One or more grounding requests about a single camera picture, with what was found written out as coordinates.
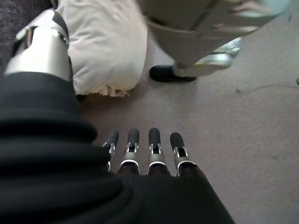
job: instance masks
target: silver metal joint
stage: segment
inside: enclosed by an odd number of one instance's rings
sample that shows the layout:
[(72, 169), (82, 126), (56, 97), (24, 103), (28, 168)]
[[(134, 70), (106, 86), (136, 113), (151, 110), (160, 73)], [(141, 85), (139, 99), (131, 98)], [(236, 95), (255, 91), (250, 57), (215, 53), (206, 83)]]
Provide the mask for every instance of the silver metal joint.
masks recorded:
[(120, 167), (122, 166), (122, 164), (124, 164), (125, 162), (133, 162), (137, 165), (138, 167), (138, 172), (139, 171), (139, 158), (138, 158), (138, 144), (135, 143), (134, 145), (131, 145), (131, 142), (129, 142), (127, 144), (127, 148), (123, 157), (123, 161), (121, 162)]
[(5, 76), (36, 72), (72, 82), (69, 37), (53, 21), (54, 16), (54, 11), (46, 10), (16, 35), (14, 56), (7, 65)]
[(157, 148), (154, 147), (153, 144), (151, 144), (149, 146), (149, 170), (152, 165), (158, 163), (166, 166), (161, 144), (158, 143)]
[[(111, 145), (109, 146), (108, 143), (105, 142), (105, 143), (103, 144), (103, 147), (109, 147), (110, 159), (112, 159), (112, 157), (113, 157), (114, 154), (115, 154), (115, 144), (114, 144), (114, 143), (111, 143)], [(108, 161), (107, 166), (108, 166), (108, 172), (110, 172), (110, 170), (111, 170), (111, 164), (110, 164), (110, 161)]]
[(180, 147), (180, 148), (175, 147), (173, 149), (173, 159), (174, 159), (174, 164), (175, 164), (176, 169), (177, 169), (177, 176), (180, 176), (179, 167), (183, 163), (189, 162), (189, 163), (193, 163), (194, 165), (196, 165), (193, 161), (191, 161), (191, 159), (189, 157), (189, 153), (188, 153), (185, 146)]

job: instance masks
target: black fingertip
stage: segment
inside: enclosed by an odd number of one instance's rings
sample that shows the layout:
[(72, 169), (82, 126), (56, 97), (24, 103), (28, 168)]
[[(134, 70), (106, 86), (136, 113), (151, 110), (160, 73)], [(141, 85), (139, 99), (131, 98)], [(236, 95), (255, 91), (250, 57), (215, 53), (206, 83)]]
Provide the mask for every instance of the black fingertip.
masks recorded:
[(137, 128), (132, 128), (128, 134), (128, 143), (131, 144), (139, 144), (139, 130)]
[(117, 142), (118, 142), (118, 138), (119, 138), (119, 133), (118, 133), (118, 131), (110, 132), (110, 133), (109, 133), (109, 136), (108, 136), (107, 143), (108, 143), (109, 145), (111, 145), (111, 143), (114, 143), (114, 145), (115, 145), (115, 147), (116, 147)]
[(160, 132), (157, 128), (149, 130), (149, 144), (153, 144), (154, 146), (161, 144)]
[(185, 146), (183, 137), (177, 132), (174, 132), (170, 135), (170, 143), (171, 143), (172, 149), (174, 149), (175, 147), (180, 148), (180, 147)]

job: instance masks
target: black shoe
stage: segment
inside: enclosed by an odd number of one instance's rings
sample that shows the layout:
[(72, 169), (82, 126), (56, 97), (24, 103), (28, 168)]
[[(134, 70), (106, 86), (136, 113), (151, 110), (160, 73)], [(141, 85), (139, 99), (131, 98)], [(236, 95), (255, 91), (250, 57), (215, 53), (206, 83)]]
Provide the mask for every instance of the black shoe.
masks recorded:
[(149, 70), (149, 77), (157, 82), (173, 83), (192, 82), (196, 77), (180, 77), (173, 73), (171, 65), (156, 65)]

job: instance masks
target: dark fabric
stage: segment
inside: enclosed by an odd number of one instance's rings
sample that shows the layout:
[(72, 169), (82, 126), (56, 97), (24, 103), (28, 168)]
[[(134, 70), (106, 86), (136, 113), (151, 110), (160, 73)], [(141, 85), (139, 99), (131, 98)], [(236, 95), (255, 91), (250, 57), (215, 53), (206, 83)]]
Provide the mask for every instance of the dark fabric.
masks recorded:
[(36, 72), (4, 77), (0, 223), (234, 223), (199, 168), (186, 167), (191, 175), (180, 178), (114, 175), (95, 137), (72, 83)]
[(11, 56), (15, 35), (51, 6), (50, 0), (0, 1), (0, 74)]

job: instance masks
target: white cushion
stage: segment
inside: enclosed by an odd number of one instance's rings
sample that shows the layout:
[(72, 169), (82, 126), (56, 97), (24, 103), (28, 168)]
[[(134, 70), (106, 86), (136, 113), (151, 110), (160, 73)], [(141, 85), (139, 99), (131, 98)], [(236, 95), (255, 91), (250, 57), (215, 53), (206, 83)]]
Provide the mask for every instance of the white cushion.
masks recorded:
[(142, 73), (147, 28), (134, 0), (61, 0), (76, 94), (123, 96)]

